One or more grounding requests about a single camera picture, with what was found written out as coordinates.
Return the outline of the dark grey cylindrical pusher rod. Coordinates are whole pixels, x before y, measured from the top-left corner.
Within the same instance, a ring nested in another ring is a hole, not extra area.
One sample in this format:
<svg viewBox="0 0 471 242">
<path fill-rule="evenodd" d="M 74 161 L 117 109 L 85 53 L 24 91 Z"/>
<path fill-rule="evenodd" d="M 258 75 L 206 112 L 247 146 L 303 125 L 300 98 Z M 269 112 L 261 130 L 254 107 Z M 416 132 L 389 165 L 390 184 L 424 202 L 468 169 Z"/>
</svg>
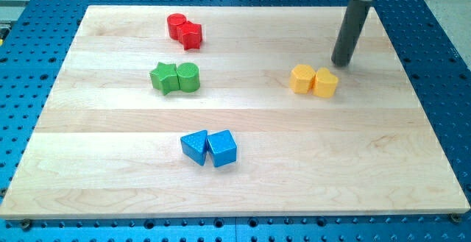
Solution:
<svg viewBox="0 0 471 242">
<path fill-rule="evenodd" d="M 349 65 L 371 5 L 371 1 L 349 1 L 331 55 L 331 61 L 335 66 Z"/>
</svg>

